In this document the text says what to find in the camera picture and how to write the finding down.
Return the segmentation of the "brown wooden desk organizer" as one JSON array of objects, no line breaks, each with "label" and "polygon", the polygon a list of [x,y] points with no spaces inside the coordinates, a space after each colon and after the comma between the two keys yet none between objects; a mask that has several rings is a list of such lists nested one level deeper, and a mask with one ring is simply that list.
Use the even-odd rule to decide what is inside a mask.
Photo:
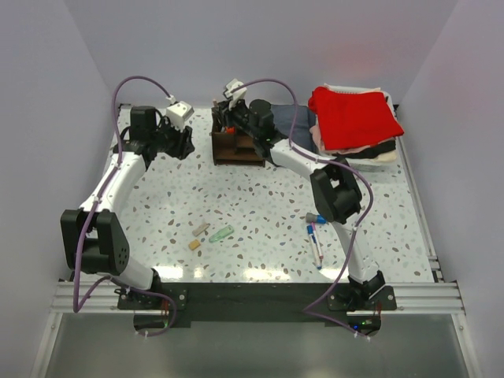
[{"label": "brown wooden desk organizer", "polygon": [[218,101],[213,100],[211,108],[212,127],[210,132],[213,163],[215,165],[265,166],[265,160],[258,156],[251,136],[235,130],[228,134],[218,119]]}]

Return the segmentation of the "purple capped white marker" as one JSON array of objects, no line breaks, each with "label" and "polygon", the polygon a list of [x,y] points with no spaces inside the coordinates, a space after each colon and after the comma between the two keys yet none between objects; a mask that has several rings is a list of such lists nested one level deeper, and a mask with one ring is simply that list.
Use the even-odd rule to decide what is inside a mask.
[{"label": "purple capped white marker", "polygon": [[316,230],[316,225],[312,222],[310,224],[310,226],[313,229],[313,239],[314,239],[314,242],[315,242],[315,245],[316,245],[316,248],[317,248],[318,257],[319,257],[319,259],[321,261],[321,265],[322,265],[322,261],[324,259],[324,256],[323,256],[323,253],[322,253],[321,244],[319,243],[319,239],[318,239],[318,235],[317,235],[317,230]]}]

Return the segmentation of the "blue capped white marker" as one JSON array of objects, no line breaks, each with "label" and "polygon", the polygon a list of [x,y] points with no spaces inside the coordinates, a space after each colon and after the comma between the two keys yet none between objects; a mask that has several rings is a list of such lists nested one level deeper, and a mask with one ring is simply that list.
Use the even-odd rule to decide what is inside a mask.
[{"label": "blue capped white marker", "polygon": [[311,246],[311,249],[312,249],[312,252],[313,252],[315,266],[316,266],[317,269],[321,270],[322,269],[322,265],[321,265],[321,261],[320,261],[320,259],[318,257],[318,254],[317,254],[317,248],[316,248],[316,245],[315,245],[315,242],[314,242],[314,239],[313,239],[313,229],[310,226],[310,224],[308,224],[306,226],[306,230],[307,230],[307,233],[308,233],[308,236],[309,236],[309,242],[310,242],[310,246]]}]

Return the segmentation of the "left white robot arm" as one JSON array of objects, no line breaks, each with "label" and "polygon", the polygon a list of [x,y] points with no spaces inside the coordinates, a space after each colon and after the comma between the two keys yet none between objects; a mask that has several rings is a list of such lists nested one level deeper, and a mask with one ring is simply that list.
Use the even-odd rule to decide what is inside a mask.
[{"label": "left white robot arm", "polygon": [[195,147],[187,122],[192,106],[175,102],[160,113],[152,106],[130,110],[130,123],[119,133],[117,145],[104,176],[78,209],[67,209],[60,219],[68,267],[74,272],[72,309],[78,313],[93,292],[80,293],[81,273],[111,280],[146,309],[158,307],[165,299],[155,269],[136,261],[119,215],[134,186],[158,154],[183,160]]}]

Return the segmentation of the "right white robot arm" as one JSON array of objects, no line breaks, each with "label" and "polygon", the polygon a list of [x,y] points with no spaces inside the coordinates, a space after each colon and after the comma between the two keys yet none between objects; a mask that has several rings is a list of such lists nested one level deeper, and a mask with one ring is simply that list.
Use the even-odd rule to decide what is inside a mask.
[{"label": "right white robot arm", "polygon": [[324,159],[299,146],[277,125],[272,104],[266,100],[214,102],[212,116],[220,126],[234,127],[251,137],[260,158],[309,181],[318,213],[335,229],[345,250],[352,303],[359,309],[375,304],[385,279],[360,229],[374,201],[369,182],[345,159]]}]

